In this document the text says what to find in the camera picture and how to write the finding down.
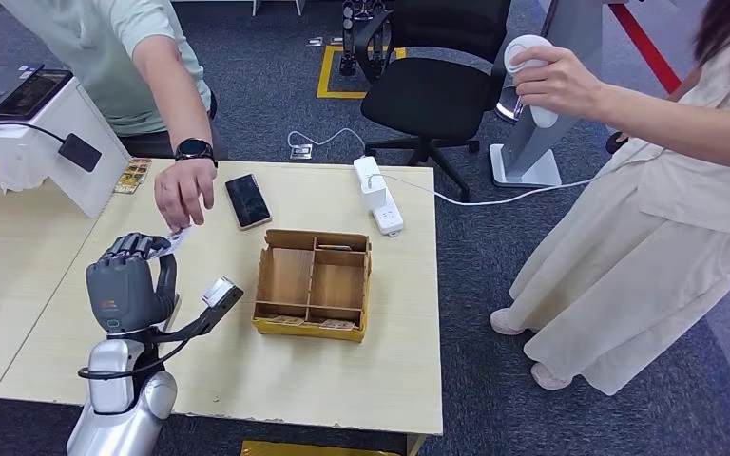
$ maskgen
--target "black cable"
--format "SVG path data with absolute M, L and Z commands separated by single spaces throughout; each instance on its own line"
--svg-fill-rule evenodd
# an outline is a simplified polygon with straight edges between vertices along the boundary
M 186 346 L 186 342 L 188 342 L 189 340 L 191 340 L 191 339 L 185 339 L 177 347 L 172 349 L 172 351 L 167 353 L 163 358 L 159 359 L 158 361 L 149 363 L 142 368 L 128 370 L 127 372 L 116 372 L 116 371 L 111 371 L 111 370 L 97 370 L 95 372 L 92 372 L 92 371 L 88 370 L 88 368 L 82 368 L 80 370 L 77 370 L 77 375 L 80 378 L 85 378 L 88 380 L 115 380 L 117 378 L 125 378 L 125 377 L 135 375 L 137 373 L 149 371 L 150 369 L 166 362 L 166 360 L 168 360 L 169 358 L 174 356 L 177 352 L 183 350 L 183 347 Z
M 33 125 L 31 123 L 14 122 L 14 121 L 4 121 L 4 122 L 0 122 L 0 125 L 19 125 L 19 126 L 24 126 L 26 128 L 30 128 L 32 130 L 37 130 L 37 131 L 40 131 L 41 133 L 44 133 L 46 135 L 49 135 L 49 136 L 51 136 L 51 138 L 54 138 L 55 140 L 59 141 L 60 144 L 66 142 L 66 140 L 64 140 L 63 138 L 60 138 L 59 136 L 57 136 L 54 133 L 46 130 L 45 128 L 41 128 L 40 126 Z

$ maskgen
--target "white power adapter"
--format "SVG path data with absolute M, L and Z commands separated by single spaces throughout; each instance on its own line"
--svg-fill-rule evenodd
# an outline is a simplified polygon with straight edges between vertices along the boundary
M 380 176 L 376 160 L 373 157 L 357 159 L 354 161 L 354 170 L 359 178 L 362 200 L 373 214 L 379 233 L 391 238 L 398 236 L 404 229 L 404 219 L 398 212 L 387 183 Z

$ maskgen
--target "white vr controller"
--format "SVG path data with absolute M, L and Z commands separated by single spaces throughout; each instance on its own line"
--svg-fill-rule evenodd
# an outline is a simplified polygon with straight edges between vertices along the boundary
M 547 62 L 538 59 L 528 60 L 522 65 L 512 65 L 510 63 L 510 60 L 513 59 L 516 54 L 534 46 L 552 46 L 552 43 L 547 41 L 546 38 L 542 38 L 538 35 L 522 35 L 510 42 L 508 47 L 505 49 L 505 69 L 511 77 L 516 76 L 516 73 L 523 69 L 547 66 Z M 536 122 L 536 125 L 542 128 L 550 128 L 558 121 L 558 114 L 539 106 L 531 106 L 530 112 L 533 114 L 533 120 Z

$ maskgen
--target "woman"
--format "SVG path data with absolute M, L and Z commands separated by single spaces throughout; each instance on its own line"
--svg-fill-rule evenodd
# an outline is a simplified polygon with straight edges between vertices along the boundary
M 603 84 L 566 49 L 516 57 L 550 62 L 514 79 L 525 105 L 638 138 L 529 258 L 513 305 L 490 316 L 502 334 L 538 331 L 525 354 L 545 389 L 583 375 L 616 393 L 730 290 L 730 0 L 710 0 L 696 56 L 678 103 Z

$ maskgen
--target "table leg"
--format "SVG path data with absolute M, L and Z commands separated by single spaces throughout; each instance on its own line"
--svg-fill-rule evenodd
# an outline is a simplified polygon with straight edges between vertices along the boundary
M 407 456 L 415 456 L 427 440 L 426 434 L 407 434 Z

